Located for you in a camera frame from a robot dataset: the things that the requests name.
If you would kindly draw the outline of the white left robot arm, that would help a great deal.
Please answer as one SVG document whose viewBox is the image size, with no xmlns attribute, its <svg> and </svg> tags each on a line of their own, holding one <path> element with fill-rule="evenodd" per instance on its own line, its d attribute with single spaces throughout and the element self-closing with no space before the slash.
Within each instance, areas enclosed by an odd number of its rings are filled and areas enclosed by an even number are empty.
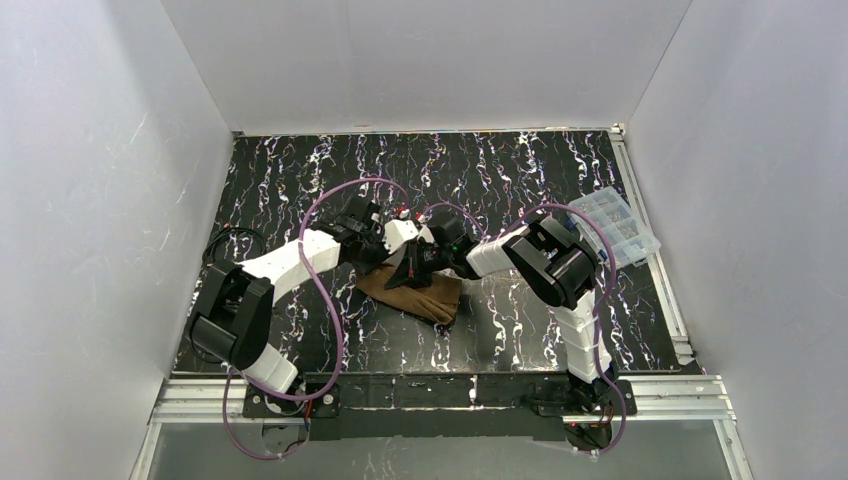
<svg viewBox="0 0 848 480">
<path fill-rule="evenodd" d="M 296 366 L 269 341 L 273 309 L 293 289 L 344 264 L 368 274 L 418 237 L 408 208 L 389 219 L 381 211 L 356 197 L 279 248 L 241 263 L 211 264 L 189 316 L 190 345 L 269 395 L 307 400 L 292 390 Z"/>
</svg>

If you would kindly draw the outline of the aluminium side rail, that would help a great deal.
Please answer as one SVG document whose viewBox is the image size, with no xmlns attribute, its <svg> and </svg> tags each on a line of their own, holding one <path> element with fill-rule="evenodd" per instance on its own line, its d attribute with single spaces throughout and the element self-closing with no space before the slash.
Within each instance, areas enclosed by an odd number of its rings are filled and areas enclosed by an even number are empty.
<svg viewBox="0 0 848 480">
<path fill-rule="evenodd" d="M 610 127 L 609 137 L 629 205 L 634 212 L 634 215 L 645 224 L 648 231 L 656 238 L 659 238 L 659 235 L 653 231 L 647 206 L 644 202 L 644 198 L 627 151 L 624 125 L 618 123 L 613 124 Z M 656 253 L 649 255 L 647 257 L 647 264 L 649 265 L 654 285 L 657 289 L 664 319 L 675 350 L 675 355 L 681 365 L 687 365 L 695 360 L 695 351 L 692 348 L 689 332 L 685 325 L 679 303 L 673 291 L 673 287 L 660 252 L 657 251 Z"/>
</svg>

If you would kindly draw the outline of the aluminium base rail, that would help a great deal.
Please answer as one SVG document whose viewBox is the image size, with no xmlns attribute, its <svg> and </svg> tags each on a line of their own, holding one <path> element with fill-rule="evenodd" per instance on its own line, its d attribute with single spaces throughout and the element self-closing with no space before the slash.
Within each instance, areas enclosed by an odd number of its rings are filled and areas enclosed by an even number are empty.
<svg viewBox="0 0 848 480">
<path fill-rule="evenodd" d="M 733 421 L 723 380 L 625 375 L 617 392 L 578 399 L 554 373 L 345 374 L 309 406 L 266 397 L 242 379 L 165 382 L 151 421 L 256 426 L 314 441 L 377 437 L 530 437 L 597 440 L 621 421 Z"/>
</svg>

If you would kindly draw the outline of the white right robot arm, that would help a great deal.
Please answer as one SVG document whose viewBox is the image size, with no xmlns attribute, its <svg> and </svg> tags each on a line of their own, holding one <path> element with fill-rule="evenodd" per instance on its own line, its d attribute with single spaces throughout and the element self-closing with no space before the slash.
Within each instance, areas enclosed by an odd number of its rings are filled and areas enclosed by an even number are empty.
<svg viewBox="0 0 848 480">
<path fill-rule="evenodd" d="M 597 306 L 601 262 L 573 229 L 551 216 L 493 239 L 477 239 L 447 215 L 425 222 L 406 241 L 396 266 L 378 284 L 387 294 L 435 294 L 454 285 L 438 272 L 481 280 L 515 271 L 553 311 L 566 347 L 568 385 L 562 404 L 588 411 L 606 400 L 617 375 L 602 339 Z"/>
</svg>

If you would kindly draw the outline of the clear plastic compartment box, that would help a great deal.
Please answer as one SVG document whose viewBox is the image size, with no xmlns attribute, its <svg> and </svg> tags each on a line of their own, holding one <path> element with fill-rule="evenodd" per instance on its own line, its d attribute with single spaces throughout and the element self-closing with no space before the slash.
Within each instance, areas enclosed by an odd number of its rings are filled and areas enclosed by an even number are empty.
<svg viewBox="0 0 848 480">
<path fill-rule="evenodd" d="M 582 196 L 569 203 L 597 223 L 612 247 L 618 269 L 645 263 L 659 252 L 661 242 L 635 216 L 624 197 L 614 188 Z"/>
</svg>

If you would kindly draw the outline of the brown woven cloth napkin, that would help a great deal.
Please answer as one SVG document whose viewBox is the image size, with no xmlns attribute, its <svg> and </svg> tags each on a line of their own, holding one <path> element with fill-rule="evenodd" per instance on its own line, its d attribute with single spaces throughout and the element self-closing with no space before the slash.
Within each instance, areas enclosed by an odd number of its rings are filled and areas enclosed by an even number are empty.
<svg viewBox="0 0 848 480">
<path fill-rule="evenodd" d="M 356 287 L 378 303 L 431 323 L 449 325 L 456 319 L 463 286 L 460 279 L 435 274 L 426 287 L 389 289 L 386 283 L 396 270 L 383 264 L 368 274 L 358 274 Z"/>
</svg>

